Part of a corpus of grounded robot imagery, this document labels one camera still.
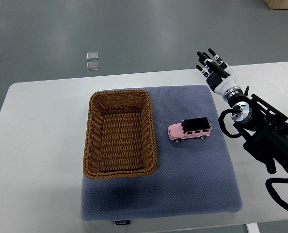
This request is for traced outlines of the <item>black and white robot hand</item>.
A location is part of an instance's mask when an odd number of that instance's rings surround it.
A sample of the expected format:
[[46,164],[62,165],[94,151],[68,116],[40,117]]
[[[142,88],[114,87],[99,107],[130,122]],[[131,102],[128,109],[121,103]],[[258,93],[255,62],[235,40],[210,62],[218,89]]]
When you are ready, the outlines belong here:
[[205,52],[196,53],[201,64],[196,65],[196,69],[206,78],[210,89],[226,102],[230,102],[234,96],[242,95],[243,91],[237,85],[237,77],[230,66],[211,48],[208,52],[212,57]]

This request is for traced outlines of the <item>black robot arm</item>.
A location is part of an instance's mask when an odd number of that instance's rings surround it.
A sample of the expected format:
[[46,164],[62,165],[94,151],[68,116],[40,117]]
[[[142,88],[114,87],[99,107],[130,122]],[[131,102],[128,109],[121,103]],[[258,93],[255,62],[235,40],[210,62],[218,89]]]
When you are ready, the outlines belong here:
[[[288,173],[288,117],[257,95],[247,95],[248,91],[239,87],[226,91],[224,98],[230,108],[218,118],[222,132],[229,138],[243,137],[243,148],[265,164],[268,173],[276,173],[276,163]],[[269,178],[265,182],[272,199],[288,211],[288,203],[278,195],[274,183],[288,184],[288,178]]]

